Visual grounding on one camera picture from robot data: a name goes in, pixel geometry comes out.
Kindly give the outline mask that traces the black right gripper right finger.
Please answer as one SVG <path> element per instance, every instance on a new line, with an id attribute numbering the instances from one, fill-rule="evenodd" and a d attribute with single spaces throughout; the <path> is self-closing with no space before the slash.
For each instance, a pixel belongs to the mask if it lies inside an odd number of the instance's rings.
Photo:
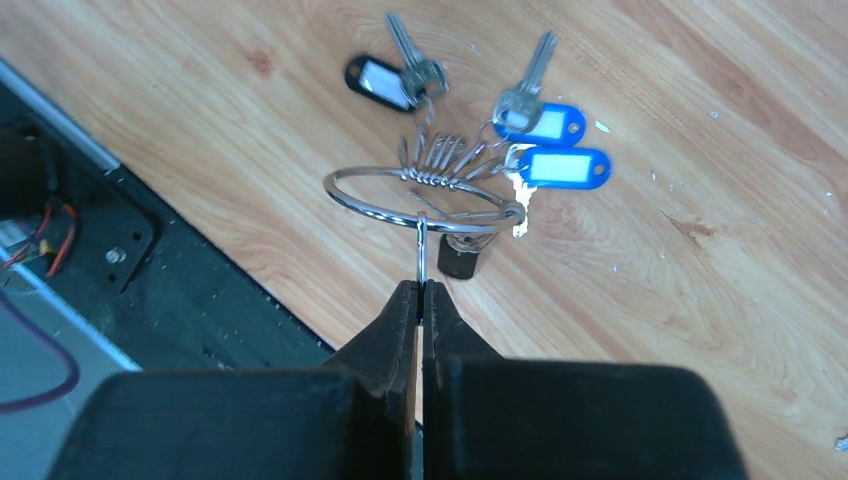
<path id="1" fill-rule="evenodd" d="M 720 401 L 668 365 L 507 358 L 421 293 L 427 479 L 744 479 Z"/>

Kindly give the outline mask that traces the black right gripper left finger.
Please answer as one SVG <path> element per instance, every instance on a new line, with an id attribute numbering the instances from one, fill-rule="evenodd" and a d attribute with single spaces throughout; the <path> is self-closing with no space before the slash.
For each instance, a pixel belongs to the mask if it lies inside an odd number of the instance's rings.
<path id="1" fill-rule="evenodd" d="M 89 398 L 52 479 L 410 479 L 420 287 L 309 368 L 116 374 Z"/>

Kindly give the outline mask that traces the large metal keyring with keys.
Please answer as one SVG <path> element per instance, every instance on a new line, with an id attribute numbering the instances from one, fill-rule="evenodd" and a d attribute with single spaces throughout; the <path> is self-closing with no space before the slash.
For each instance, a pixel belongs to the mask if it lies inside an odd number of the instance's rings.
<path id="1" fill-rule="evenodd" d="M 542 79 L 558 38 L 544 32 L 522 78 L 501 92 L 482 129 L 488 140 L 461 134 L 433 133 L 435 101 L 449 91 L 442 64 L 423 54 L 400 17 L 389 12 L 385 21 L 403 60 L 395 68 L 369 55 L 353 58 L 346 67 L 351 90 L 396 111 L 413 114 L 415 137 L 402 140 L 395 167 L 354 166 L 338 169 L 323 180 L 325 192 L 355 213 L 384 223 L 414 228 L 418 242 L 418 281 L 427 280 L 427 242 L 440 234 L 437 267 L 446 276 L 474 276 L 480 252 L 501 232 L 516 238 L 528 231 L 530 200 L 538 189 L 591 191 L 612 174 L 612 162 L 601 150 L 582 148 L 586 117 L 576 107 L 544 102 Z M 426 189 L 472 195 L 492 205 L 490 211 L 406 214 L 380 207 L 343 191 L 346 179 L 390 177 Z"/>

